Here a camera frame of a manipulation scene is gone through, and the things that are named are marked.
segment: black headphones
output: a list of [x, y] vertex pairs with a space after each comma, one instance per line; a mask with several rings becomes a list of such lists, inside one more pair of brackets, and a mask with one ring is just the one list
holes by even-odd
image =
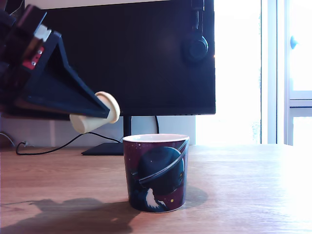
[[183, 42], [182, 49], [184, 57], [189, 62], [199, 62], [208, 53], [208, 43], [203, 36], [203, 13], [205, 0], [191, 0], [194, 24], [192, 32]]

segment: mug rim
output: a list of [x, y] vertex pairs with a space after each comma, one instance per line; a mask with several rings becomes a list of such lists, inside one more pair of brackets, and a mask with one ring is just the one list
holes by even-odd
[[140, 134], [126, 136], [122, 139], [122, 141], [134, 143], [163, 143], [163, 142], [183, 141], [189, 139], [190, 137], [187, 135], [162, 133], [162, 134]]

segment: mug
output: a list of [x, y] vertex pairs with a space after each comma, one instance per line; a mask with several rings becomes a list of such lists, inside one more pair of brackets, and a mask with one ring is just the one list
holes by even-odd
[[123, 138], [128, 198], [133, 208], [162, 213], [184, 204], [189, 139], [176, 134]]

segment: monitor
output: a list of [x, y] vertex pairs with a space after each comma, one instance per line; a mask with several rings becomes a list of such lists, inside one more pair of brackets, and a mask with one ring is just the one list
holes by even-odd
[[[50, 1], [39, 5], [47, 11], [43, 24], [62, 34], [70, 66], [91, 90], [116, 98], [125, 136], [131, 134], [131, 116], [215, 113], [213, 0], [205, 0], [208, 52], [199, 62], [183, 56], [183, 44], [194, 29], [191, 0], [53, 9], [45, 9], [45, 2]], [[122, 145], [106, 143], [84, 154], [121, 155]]]

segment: monitor base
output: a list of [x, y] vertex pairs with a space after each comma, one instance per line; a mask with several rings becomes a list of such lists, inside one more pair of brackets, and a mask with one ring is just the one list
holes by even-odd
[[89, 150], [82, 152], [82, 155], [88, 156], [113, 156], [123, 155], [123, 144], [122, 143], [103, 143]]

